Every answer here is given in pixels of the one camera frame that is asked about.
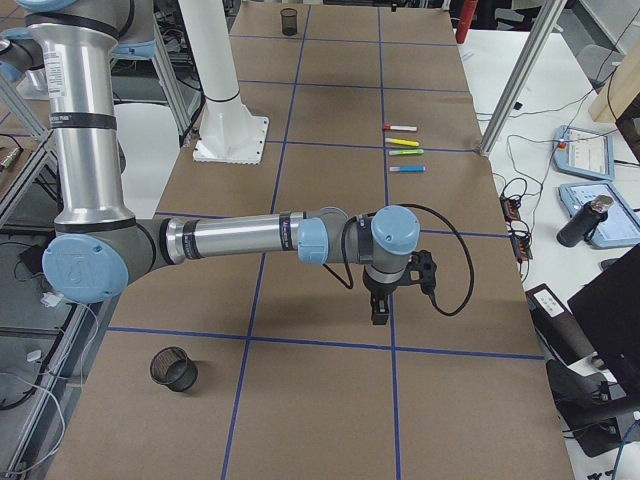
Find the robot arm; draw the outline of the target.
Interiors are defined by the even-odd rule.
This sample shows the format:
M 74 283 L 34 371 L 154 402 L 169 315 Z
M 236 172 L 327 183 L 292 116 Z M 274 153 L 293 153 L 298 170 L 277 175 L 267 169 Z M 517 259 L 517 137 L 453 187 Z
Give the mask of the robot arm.
M 110 60 L 122 47 L 154 47 L 149 1 L 27 1 L 27 35 L 41 48 L 63 208 L 42 257 L 48 282 L 68 299 L 96 303 L 149 272 L 213 256 L 294 251 L 309 264 L 363 266 L 372 321 L 419 279 L 420 224 L 403 206 L 349 217 L 310 212 L 140 222 L 125 205 Z

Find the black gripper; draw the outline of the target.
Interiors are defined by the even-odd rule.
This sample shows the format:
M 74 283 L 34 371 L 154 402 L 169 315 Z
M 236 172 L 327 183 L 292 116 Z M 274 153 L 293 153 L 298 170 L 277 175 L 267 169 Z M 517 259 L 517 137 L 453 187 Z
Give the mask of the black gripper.
M 365 266 L 362 279 L 364 286 L 370 292 L 372 324 L 386 325 L 390 318 L 389 296 L 397 288 L 400 273 L 385 273 L 374 266 Z

